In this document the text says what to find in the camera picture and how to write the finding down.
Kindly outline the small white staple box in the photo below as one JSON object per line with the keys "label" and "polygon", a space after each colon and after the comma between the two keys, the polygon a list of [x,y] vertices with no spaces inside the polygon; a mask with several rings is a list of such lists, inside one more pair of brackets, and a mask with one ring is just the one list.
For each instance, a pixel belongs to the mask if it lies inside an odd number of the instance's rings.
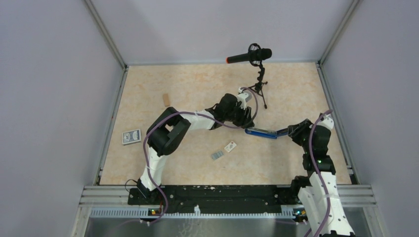
{"label": "small white staple box", "polygon": [[227,144],[224,149],[226,152],[231,152],[235,147],[237,146],[237,144],[234,141],[231,141],[229,144]]}

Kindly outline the grey staple strip block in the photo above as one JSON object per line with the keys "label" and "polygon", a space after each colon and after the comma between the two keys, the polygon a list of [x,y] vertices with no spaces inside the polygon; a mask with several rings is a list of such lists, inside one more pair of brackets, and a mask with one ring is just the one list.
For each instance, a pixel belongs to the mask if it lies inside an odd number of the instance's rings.
{"label": "grey staple strip block", "polygon": [[224,152],[223,152],[222,150],[219,150],[219,151],[217,151],[217,152],[215,152],[215,153],[211,154],[211,158],[212,158],[213,160],[217,160],[217,159],[219,159],[220,157],[222,157],[223,155],[224,155]]}

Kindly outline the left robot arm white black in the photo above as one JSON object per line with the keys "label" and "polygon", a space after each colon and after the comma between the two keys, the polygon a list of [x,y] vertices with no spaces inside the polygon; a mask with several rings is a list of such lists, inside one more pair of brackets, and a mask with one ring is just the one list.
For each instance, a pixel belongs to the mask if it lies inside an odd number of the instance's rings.
{"label": "left robot arm white black", "polygon": [[215,130],[225,126],[232,129],[254,126],[256,113],[251,112],[248,102],[252,94],[248,90],[238,95],[226,93],[214,106],[202,111],[179,112],[168,107],[148,128],[143,142],[146,165],[137,181],[140,198],[146,204],[158,199],[157,188],[162,183],[167,158],[180,145],[188,131]]}

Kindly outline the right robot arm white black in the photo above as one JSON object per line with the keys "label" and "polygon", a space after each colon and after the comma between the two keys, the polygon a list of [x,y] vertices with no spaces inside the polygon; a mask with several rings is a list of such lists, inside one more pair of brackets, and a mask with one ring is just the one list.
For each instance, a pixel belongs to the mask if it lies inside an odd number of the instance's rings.
{"label": "right robot arm white black", "polygon": [[354,237],[337,191],[336,170],[328,155],[334,121],[319,117],[315,123],[306,119],[288,127],[288,136],[303,149],[302,164],[307,176],[292,181],[290,198],[302,203],[314,237]]}

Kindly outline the blue stapler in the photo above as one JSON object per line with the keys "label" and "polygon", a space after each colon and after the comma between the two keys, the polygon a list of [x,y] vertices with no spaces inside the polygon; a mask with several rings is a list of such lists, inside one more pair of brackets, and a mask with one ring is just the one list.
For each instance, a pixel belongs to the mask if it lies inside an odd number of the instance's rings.
{"label": "blue stapler", "polygon": [[260,129],[260,128],[246,128],[245,133],[248,135],[264,137],[269,139],[277,139],[281,136],[287,136],[289,130],[287,128],[280,129],[280,130],[267,130],[267,129]]}

